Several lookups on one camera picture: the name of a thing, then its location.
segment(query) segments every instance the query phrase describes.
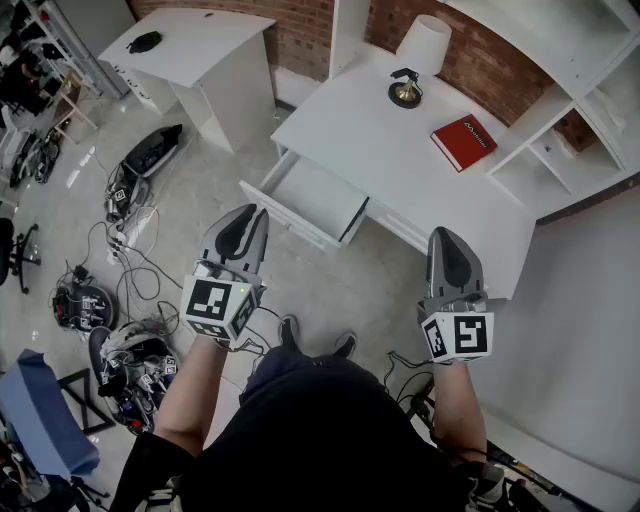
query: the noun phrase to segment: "brass lamp base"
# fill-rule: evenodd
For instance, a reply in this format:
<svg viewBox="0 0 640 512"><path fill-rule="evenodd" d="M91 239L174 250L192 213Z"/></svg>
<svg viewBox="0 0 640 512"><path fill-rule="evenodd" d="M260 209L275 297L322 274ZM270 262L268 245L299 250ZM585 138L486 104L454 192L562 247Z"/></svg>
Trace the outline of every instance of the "brass lamp base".
<svg viewBox="0 0 640 512"><path fill-rule="evenodd" d="M402 108L416 108L422 101L422 94L414 86L413 80L407 83L395 82L389 87L389 99Z"/></svg>

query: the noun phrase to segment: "white wall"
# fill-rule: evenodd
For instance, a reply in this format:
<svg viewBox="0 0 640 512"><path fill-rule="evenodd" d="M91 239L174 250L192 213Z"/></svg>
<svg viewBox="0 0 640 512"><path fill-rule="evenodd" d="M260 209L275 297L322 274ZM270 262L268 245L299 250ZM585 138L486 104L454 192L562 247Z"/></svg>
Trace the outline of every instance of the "white wall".
<svg viewBox="0 0 640 512"><path fill-rule="evenodd" d="M494 354L471 365L480 400L639 483L640 188L538 228L516 294L496 312Z"/></svg>

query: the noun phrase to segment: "red book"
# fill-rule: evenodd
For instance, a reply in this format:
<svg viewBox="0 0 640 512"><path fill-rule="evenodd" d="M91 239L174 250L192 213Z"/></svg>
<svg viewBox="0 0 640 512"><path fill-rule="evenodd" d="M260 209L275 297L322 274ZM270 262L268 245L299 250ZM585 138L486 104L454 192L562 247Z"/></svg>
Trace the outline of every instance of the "red book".
<svg viewBox="0 0 640 512"><path fill-rule="evenodd" d="M433 132L431 138L458 172L471 167L498 147L472 115L443 126Z"/></svg>

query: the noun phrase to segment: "white lamp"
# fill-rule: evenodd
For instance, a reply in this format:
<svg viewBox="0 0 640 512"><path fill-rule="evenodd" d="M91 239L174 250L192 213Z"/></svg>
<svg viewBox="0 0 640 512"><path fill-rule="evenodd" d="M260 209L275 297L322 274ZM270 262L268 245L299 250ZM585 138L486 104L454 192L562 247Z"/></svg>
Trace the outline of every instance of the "white lamp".
<svg viewBox="0 0 640 512"><path fill-rule="evenodd" d="M451 40L451 27L427 14L418 16L398 46L396 57L404 66L392 73L393 78L408 76L407 83L396 82L389 87L389 98L403 108L415 108L422 94L415 85L418 74L437 75L442 69Z"/></svg>

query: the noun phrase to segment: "white desk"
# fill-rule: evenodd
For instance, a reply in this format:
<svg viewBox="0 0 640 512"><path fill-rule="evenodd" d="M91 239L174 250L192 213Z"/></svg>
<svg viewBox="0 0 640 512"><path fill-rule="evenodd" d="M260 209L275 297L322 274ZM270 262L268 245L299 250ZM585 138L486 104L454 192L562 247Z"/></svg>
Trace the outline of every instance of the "white desk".
<svg viewBox="0 0 640 512"><path fill-rule="evenodd" d="M490 297L511 298L535 219L485 177L485 162L458 174L430 139L468 113L496 138L506 127L437 79L421 81L420 107L398 108L387 97L398 67L368 47L273 134L289 151L262 185L241 186L323 250L347 242L363 214L425 254L433 229L445 226L478 254Z"/></svg>
<svg viewBox="0 0 640 512"><path fill-rule="evenodd" d="M180 101L202 135L236 151L273 114L262 32L274 20L209 9L157 9L100 56L142 103L160 113ZM130 54L138 36L157 31L158 46Z"/></svg>

